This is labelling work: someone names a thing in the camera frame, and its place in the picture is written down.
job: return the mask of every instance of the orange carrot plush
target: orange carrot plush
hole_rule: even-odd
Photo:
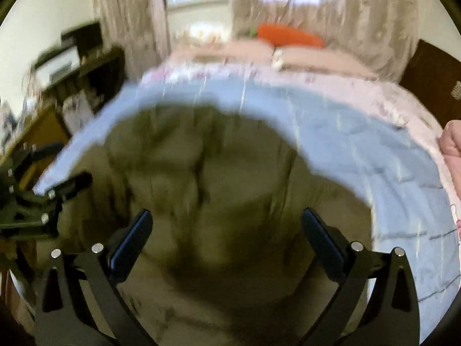
[[[270,41],[276,47],[309,46],[324,48],[325,42],[319,36],[294,27],[264,23],[258,27],[258,38]]]

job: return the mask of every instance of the sheer curtain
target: sheer curtain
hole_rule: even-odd
[[[125,51],[126,71],[139,79],[169,54],[164,0],[93,0],[105,44]]]
[[[419,39],[417,0],[232,0],[232,9],[234,33],[262,22],[295,26],[393,81],[402,77]]]

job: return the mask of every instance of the pink blanket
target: pink blanket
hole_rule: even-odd
[[[461,197],[461,121],[450,121],[439,139],[440,151],[447,163],[456,192]],[[461,220],[456,223],[461,238]]]

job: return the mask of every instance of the bed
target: bed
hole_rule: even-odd
[[[373,248],[405,249],[420,303],[421,341],[432,332],[460,285],[461,202],[437,144],[442,129],[414,96],[391,82],[353,76],[167,61],[140,84],[126,84],[75,135],[36,192],[66,179],[82,153],[103,143],[117,122],[158,103],[211,104],[262,119],[312,169],[353,190],[372,208]]]

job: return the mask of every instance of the window sill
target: window sill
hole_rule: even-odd
[[[187,9],[189,7],[198,7],[201,5],[226,5],[229,0],[189,0],[177,3],[171,3],[167,6],[167,11]]]

